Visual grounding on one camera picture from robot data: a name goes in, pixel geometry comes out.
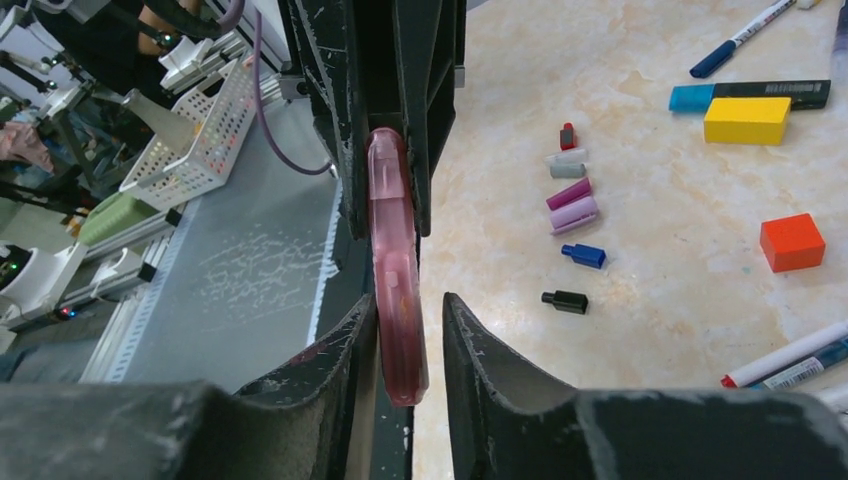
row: green object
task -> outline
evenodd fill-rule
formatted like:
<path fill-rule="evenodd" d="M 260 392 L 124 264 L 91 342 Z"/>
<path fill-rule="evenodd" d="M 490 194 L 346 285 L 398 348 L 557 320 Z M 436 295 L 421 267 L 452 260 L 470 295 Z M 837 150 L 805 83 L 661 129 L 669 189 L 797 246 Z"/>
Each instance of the green object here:
<path fill-rule="evenodd" d="M 156 214 L 150 205 L 116 193 L 95 207 L 80 229 L 79 242 L 93 246 Z"/>

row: white marker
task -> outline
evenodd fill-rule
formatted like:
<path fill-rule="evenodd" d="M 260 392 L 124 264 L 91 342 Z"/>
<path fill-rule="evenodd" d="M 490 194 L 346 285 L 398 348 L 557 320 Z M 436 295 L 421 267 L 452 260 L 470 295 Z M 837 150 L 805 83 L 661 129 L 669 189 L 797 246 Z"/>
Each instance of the white marker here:
<path fill-rule="evenodd" d="M 721 384 L 727 388 L 750 386 L 769 374 L 846 336 L 848 336 L 848 321 L 833 324 L 754 360 L 744 367 L 737 368 L 725 375 L 721 379 Z"/>
<path fill-rule="evenodd" d="M 848 411 L 848 383 L 838 387 L 826 388 L 821 392 L 814 393 L 813 396 L 836 413 Z"/>

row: wooden block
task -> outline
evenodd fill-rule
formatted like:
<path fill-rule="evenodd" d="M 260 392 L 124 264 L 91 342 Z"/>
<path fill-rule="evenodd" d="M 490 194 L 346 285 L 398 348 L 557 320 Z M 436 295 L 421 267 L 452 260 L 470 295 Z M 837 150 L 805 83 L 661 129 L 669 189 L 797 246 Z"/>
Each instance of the wooden block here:
<path fill-rule="evenodd" d="M 809 213 L 764 222 L 760 246 L 774 273 L 817 267 L 825 242 Z"/>
<path fill-rule="evenodd" d="M 704 117 L 707 143 L 780 145 L 792 99 L 716 98 Z"/>

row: person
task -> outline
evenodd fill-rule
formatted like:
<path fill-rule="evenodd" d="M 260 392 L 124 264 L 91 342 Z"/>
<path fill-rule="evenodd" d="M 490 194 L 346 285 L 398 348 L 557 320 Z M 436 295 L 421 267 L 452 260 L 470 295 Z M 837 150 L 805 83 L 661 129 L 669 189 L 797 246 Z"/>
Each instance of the person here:
<path fill-rule="evenodd" d="M 179 0 L 186 10 L 197 15 L 202 0 Z M 142 0 L 112 0 L 153 28 L 176 34 L 174 27 L 156 16 Z M 65 51 L 95 80 L 107 88 L 126 95 L 137 88 L 147 98 L 170 108 L 174 99 L 159 85 L 165 67 L 159 55 L 165 52 L 147 35 L 101 10 L 86 23 L 79 23 L 69 13 L 50 14 L 38 8 L 34 13 L 39 23 Z"/>

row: pink marker cap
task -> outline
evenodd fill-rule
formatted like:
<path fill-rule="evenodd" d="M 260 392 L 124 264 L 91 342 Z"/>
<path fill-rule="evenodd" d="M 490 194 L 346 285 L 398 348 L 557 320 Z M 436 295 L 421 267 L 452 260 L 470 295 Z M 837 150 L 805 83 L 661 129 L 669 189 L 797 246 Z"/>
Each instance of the pink marker cap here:
<path fill-rule="evenodd" d="M 551 212 L 551 235 L 569 232 L 577 227 L 592 223 L 598 218 L 598 204 L 592 197 L 583 197 L 576 202 Z"/>
<path fill-rule="evenodd" d="M 545 200 L 545 202 L 547 202 L 548 208 L 554 211 L 591 194 L 592 184 L 589 183 L 589 177 L 583 177 L 579 182 Z"/>

